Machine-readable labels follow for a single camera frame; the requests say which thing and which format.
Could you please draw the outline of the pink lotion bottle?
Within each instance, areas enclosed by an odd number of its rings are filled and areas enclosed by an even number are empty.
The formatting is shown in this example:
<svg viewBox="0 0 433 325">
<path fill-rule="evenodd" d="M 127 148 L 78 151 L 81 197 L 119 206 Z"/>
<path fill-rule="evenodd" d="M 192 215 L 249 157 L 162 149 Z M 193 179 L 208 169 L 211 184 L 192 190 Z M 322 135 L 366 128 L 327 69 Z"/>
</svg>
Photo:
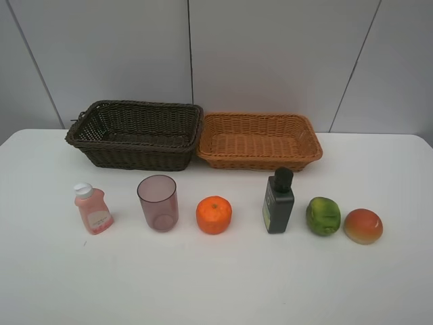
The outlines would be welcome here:
<svg viewBox="0 0 433 325">
<path fill-rule="evenodd" d="M 105 200 L 105 193 L 94 188 L 89 183 L 79 183 L 74 186 L 75 200 L 86 230 L 97 235 L 107 230 L 113 223 Z"/>
</svg>

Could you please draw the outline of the translucent purple plastic cup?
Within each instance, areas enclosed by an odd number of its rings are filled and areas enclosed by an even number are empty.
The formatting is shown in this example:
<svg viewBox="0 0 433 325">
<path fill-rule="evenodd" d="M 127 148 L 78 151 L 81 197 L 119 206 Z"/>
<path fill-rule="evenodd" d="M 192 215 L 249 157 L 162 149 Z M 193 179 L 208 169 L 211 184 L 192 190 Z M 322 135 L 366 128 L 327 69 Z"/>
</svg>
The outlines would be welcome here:
<svg viewBox="0 0 433 325">
<path fill-rule="evenodd" d="M 177 184 L 168 175 L 151 175 L 137 186 L 148 226 L 157 232 L 172 230 L 179 220 Z"/>
</svg>

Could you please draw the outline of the green fruit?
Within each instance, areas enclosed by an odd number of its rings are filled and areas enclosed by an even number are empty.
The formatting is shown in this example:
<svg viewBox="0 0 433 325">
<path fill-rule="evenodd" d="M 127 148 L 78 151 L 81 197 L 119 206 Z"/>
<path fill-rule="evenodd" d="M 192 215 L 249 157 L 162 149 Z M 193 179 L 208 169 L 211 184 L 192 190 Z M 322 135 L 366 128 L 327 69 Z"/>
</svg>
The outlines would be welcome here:
<svg viewBox="0 0 433 325">
<path fill-rule="evenodd" d="M 314 197 L 306 208 L 306 224 L 318 236 L 331 236 L 341 224 L 338 204 L 330 198 Z"/>
</svg>

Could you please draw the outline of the light orange wicker basket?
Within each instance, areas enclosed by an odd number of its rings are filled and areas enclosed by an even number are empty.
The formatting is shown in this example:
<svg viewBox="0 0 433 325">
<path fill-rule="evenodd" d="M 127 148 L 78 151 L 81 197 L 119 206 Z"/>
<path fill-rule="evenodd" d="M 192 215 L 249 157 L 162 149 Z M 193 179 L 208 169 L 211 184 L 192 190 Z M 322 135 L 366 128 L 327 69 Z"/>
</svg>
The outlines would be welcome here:
<svg viewBox="0 0 433 325">
<path fill-rule="evenodd" d="M 309 119 L 299 114 L 210 113 L 198 157 L 215 169 L 293 172 L 318 161 L 323 150 Z"/>
</svg>

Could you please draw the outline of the orange tangerine fruit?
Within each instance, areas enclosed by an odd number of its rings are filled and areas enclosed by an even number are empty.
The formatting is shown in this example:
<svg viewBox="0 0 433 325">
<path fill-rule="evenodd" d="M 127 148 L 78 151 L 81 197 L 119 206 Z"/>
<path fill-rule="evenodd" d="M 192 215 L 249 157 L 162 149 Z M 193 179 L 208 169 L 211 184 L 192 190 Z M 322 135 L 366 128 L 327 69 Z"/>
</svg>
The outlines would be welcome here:
<svg viewBox="0 0 433 325">
<path fill-rule="evenodd" d="M 220 196 L 204 198 L 196 208 L 198 227 L 206 234 L 221 234 L 229 227 L 232 212 L 231 204 L 225 198 Z"/>
</svg>

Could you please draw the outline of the dark brown wicker basket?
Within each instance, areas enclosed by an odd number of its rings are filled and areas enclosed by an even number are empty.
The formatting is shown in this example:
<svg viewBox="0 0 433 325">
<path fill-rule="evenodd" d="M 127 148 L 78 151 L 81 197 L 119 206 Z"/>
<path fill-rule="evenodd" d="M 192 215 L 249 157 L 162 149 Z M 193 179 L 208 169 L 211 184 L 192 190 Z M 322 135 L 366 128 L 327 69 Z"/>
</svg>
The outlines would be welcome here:
<svg viewBox="0 0 433 325">
<path fill-rule="evenodd" d="M 101 100 L 80 113 L 66 142 L 95 166 L 182 171 L 200 139 L 204 111 L 194 104 Z"/>
</svg>

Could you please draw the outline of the black bottle green label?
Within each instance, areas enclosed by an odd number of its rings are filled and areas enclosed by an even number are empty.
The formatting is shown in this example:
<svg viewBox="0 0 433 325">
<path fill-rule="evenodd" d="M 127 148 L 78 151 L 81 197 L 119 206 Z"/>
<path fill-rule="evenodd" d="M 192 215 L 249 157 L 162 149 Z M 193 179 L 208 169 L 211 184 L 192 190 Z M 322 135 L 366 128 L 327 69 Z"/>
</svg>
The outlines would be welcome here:
<svg viewBox="0 0 433 325">
<path fill-rule="evenodd" d="M 280 167 L 274 175 L 268 177 L 263 219 L 269 234 L 282 234 L 286 231 L 294 206 L 293 176 L 290 169 Z"/>
</svg>

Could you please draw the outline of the red yellow mango fruit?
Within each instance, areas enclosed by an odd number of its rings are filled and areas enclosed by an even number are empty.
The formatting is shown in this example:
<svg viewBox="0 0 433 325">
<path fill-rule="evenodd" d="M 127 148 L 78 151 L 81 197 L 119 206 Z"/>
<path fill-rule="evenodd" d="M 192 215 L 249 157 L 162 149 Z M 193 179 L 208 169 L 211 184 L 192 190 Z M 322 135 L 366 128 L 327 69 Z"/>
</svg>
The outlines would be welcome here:
<svg viewBox="0 0 433 325">
<path fill-rule="evenodd" d="M 373 211 L 355 209 L 344 220 L 344 233 L 357 244 L 373 244 L 382 237 L 382 220 Z"/>
</svg>

